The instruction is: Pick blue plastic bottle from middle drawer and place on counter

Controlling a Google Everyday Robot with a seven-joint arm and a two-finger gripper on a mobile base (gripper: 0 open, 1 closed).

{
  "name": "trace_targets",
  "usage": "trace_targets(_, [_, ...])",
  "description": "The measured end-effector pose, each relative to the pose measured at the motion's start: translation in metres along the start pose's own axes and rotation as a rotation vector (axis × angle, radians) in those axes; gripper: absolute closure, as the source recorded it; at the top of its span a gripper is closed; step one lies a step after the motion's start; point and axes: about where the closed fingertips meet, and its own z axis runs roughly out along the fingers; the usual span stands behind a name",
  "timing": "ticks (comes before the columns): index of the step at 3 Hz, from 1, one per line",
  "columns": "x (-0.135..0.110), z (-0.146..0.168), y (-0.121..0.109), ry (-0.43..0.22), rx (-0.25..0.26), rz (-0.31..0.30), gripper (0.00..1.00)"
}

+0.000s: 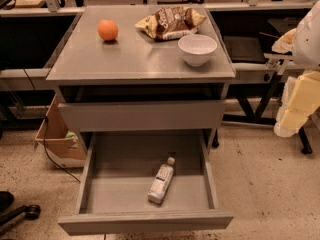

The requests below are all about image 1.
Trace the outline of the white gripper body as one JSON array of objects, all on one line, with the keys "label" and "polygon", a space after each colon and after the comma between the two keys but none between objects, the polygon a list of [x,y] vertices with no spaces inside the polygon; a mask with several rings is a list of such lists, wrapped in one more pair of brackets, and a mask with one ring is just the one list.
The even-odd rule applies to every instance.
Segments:
[{"label": "white gripper body", "polygon": [[281,97],[281,106],[278,109],[278,112],[276,115],[276,123],[273,128],[274,133],[279,137],[288,138],[295,134],[294,130],[289,130],[280,124],[284,116],[285,110],[288,107],[291,94],[295,87],[295,83],[296,83],[296,78],[289,76],[283,88],[282,97]]}]

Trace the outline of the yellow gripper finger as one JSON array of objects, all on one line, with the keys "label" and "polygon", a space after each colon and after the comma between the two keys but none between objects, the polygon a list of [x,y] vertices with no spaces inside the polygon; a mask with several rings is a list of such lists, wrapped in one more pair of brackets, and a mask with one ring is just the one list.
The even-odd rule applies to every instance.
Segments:
[{"label": "yellow gripper finger", "polygon": [[295,87],[280,124],[298,132],[319,107],[320,72],[307,71],[296,78]]},{"label": "yellow gripper finger", "polygon": [[286,54],[293,50],[293,41],[296,34],[296,29],[293,28],[282,35],[272,45],[272,51],[280,54]]}]

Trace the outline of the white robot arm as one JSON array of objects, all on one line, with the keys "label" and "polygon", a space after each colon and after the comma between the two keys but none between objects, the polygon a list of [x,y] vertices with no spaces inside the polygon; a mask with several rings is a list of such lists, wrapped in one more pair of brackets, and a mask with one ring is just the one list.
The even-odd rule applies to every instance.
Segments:
[{"label": "white robot arm", "polygon": [[274,132],[279,137],[291,137],[320,107],[320,1],[298,26],[282,35],[272,46],[276,53],[291,52],[293,62],[305,72],[285,83],[282,106],[276,116]]}]

